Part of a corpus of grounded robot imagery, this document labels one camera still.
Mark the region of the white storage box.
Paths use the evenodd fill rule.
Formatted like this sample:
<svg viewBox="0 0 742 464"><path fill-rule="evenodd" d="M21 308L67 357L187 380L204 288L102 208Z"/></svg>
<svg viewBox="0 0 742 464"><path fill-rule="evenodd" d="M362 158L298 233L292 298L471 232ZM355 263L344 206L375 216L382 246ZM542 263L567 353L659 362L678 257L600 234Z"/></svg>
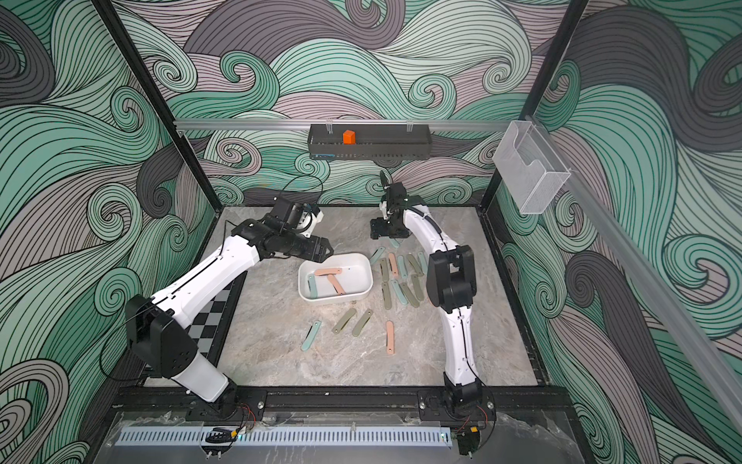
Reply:
<svg viewBox="0 0 742 464"><path fill-rule="evenodd" d="M323 263L305 261L298 272L299 296L311 305L362 300L373 284L370 260L361 253L334 255Z"/></svg>

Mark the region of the olive knife row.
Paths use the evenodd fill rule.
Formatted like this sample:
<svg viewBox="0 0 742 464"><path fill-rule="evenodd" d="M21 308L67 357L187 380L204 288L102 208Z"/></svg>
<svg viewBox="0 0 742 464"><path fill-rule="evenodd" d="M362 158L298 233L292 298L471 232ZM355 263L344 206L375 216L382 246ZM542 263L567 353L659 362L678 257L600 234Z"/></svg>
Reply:
<svg viewBox="0 0 742 464"><path fill-rule="evenodd" d="M390 281L390 265L388 264L388 259L382 258L380 260L380 267L381 267L383 282L389 282Z"/></svg>
<svg viewBox="0 0 742 464"><path fill-rule="evenodd" d="M390 290L390 283L388 281L382 282L382 293L384 300L384 307L386 310L392 309L392 295Z"/></svg>

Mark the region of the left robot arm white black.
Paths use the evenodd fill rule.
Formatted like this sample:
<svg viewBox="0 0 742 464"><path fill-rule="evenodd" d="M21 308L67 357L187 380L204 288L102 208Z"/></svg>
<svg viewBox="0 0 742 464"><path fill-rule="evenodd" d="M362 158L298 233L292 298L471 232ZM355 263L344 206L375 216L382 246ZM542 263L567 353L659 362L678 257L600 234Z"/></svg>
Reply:
<svg viewBox="0 0 742 464"><path fill-rule="evenodd" d="M235 383L199 351L187 329L201 309L248 269L276 255L322 263L334 254L330 241L314 236L323 212L282 222L267 214L236 225L219 249L179 280L126 305L128 347L158 375L176 382L214 408L235 408Z"/></svg>

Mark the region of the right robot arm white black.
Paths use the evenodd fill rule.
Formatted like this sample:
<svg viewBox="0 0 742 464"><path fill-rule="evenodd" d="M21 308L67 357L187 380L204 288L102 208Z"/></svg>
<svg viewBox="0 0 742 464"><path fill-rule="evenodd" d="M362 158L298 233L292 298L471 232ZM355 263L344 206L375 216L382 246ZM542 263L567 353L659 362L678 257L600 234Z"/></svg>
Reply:
<svg viewBox="0 0 742 464"><path fill-rule="evenodd" d="M415 237L428 254L426 292L439 311L446 348L444 401L452 415L481 404L484 383L477 372L471 316L477 295L475 255L442 230L424 205L393 210L380 204L382 216L371 222L371 237Z"/></svg>

